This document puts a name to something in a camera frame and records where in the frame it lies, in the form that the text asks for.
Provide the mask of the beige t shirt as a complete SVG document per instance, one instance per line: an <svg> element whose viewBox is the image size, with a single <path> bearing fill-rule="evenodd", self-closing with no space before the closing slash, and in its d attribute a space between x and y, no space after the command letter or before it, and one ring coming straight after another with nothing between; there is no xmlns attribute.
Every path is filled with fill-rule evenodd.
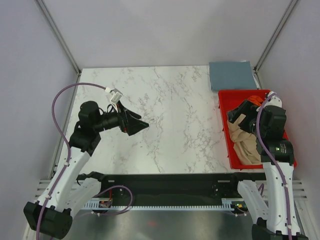
<svg viewBox="0 0 320 240"><path fill-rule="evenodd" d="M245 132L239 127L244 118L245 115L241 114L234 123L227 121L229 136L234 143L233 149L243 165L260 165L262 162L261 156L256 149L256 136Z"/></svg>

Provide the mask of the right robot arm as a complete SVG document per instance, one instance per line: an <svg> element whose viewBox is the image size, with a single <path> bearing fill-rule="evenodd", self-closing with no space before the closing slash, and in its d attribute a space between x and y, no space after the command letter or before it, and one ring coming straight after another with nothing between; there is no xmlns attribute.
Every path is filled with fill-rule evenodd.
<svg viewBox="0 0 320 240"><path fill-rule="evenodd" d="M240 129L256 137L256 149L268 187L267 201L264 201L252 180L236 179L229 184L230 193L245 201L253 222L252 239L308 239L301 232L295 212L294 148L284 138L287 116L281 100L271 95L257 105L246 99L227 113L228 121L234 123L240 115L244 115Z"/></svg>

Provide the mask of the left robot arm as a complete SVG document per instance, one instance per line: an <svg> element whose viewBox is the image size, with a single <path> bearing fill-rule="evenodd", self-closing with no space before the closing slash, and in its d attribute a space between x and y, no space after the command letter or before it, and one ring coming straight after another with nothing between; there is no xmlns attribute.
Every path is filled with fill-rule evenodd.
<svg viewBox="0 0 320 240"><path fill-rule="evenodd" d="M74 132L67 141L68 153L64 165L57 169L38 199L27 202L23 209L29 227L36 232L36 239L41 234L63 239L83 206L92 197L104 197L109 193L108 182L91 177L72 190L80 171L98 146L101 132L119 128L132 136L149 127L139 114L124 107L120 101L115 104L114 111L104 113L95 101L84 102L78 118Z"/></svg>

